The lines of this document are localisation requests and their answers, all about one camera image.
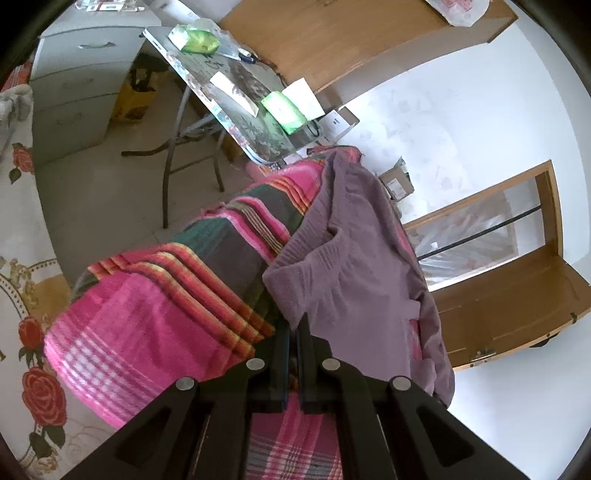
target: red rose pattern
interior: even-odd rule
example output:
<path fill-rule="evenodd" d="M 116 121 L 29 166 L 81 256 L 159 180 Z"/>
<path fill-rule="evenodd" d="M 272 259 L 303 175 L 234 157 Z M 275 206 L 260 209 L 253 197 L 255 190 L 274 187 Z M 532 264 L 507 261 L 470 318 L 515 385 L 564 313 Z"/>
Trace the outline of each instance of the red rose pattern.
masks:
<path fill-rule="evenodd" d="M 26 317 L 18 324 L 18 336 L 22 345 L 30 350 L 36 350 L 43 345 L 43 331 L 41 325 L 33 317 Z"/>
<path fill-rule="evenodd" d="M 25 173 L 33 173 L 33 159 L 25 146 L 20 143 L 12 144 L 12 162 L 14 166 Z"/>
<path fill-rule="evenodd" d="M 60 383 L 39 367 L 22 376 L 22 400 L 42 427 L 66 423 L 66 395 Z"/>

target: floral bedsheet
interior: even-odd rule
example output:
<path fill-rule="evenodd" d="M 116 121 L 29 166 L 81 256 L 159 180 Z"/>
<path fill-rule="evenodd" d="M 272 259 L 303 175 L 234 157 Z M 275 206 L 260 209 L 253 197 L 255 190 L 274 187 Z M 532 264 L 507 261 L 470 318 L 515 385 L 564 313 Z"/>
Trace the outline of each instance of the floral bedsheet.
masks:
<path fill-rule="evenodd" d="M 43 354 L 70 289 L 37 194 L 32 118 L 28 85 L 0 93 L 0 432 L 30 477 L 58 480 L 113 428 L 64 388 Z"/>

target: pink blanket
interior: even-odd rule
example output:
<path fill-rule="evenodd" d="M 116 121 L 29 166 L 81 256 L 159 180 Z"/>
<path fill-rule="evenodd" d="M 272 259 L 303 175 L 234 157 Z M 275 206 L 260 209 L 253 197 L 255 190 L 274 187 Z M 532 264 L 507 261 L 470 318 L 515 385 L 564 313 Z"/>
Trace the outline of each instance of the pink blanket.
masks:
<path fill-rule="evenodd" d="M 158 248 L 92 265 L 77 300 L 47 333 L 45 353 L 87 406 L 121 427 L 176 379 L 222 375 L 274 333 L 277 307 L 261 275 L 299 227 L 320 188 L 318 153 L 268 177 Z M 335 420 L 254 415 L 249 480 L 342 477 Z"/>

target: white drawer cabinet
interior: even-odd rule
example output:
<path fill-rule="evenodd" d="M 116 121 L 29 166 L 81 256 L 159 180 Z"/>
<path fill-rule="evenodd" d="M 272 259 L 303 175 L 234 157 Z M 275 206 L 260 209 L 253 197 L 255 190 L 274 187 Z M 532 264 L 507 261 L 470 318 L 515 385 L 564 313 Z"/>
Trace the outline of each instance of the white drawer cabinet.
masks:
<path fill-rule="evenodd" d="M 31 78 L 83 65 L 131 61 L 144 43 L 143 28 L 85 28 L 42 38 Z"/>
<path fill-rule="evenodd" d="M 33 158 L 43 164 L 99 144 L 106 133 L 117 95 L 78 100 L 36 113 Z"/>
<path fill-rule="evenodd" d="M 39 166 L 100 143 L 144 38 L 160 25 L 141 12 L 86 12 L 73 5 L 40 38 L 33 69 L 33 161 Z"/>
<path fill-rule="evenodd" d="M 84 98 L 119 93 L 131 62 L 102 63 L 52 73 L 31 81 L 35 111 Z"/>

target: drawer handle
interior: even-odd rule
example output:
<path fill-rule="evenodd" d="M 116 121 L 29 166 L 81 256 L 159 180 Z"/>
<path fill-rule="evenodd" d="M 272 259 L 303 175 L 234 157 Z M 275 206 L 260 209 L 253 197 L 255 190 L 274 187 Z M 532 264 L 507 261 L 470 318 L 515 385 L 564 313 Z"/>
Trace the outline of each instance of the drawer handle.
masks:
<path fill-rule="evenodd" d="M 76 122 L 77 120 L 82 119 L 84 115 L 82 115 L 82 112 L 78 112 L 77 114 L 71 116 L 70 118 L 67 118 L 65 120 L 63 119 L 59 119 L 56 123 L 58 125 L 69 125 L 69 124 L 73 124 L 74 122 Z"/>
<path fill-rule="evenodd" d="M 95 80 L 93 78 L 90 78 L 90 79 L 81 80 L 79 82 L 64 82 L 61 87 L 62 88 L 82 87 L 82 86 L 88 85 L 89 83 L 92 83 L 94 81 Z"/>
<path fill-rule="evenodd" d="M 87 49 L 93 49 L 93 48 L 109 48 L 109 47 L 114 47 L 115 44 L 111 41 L 108 41 L 105 44 L 102 45 L 78 45 L 78 48 L 82 48 L 83 50 L 87 50 Z"/>

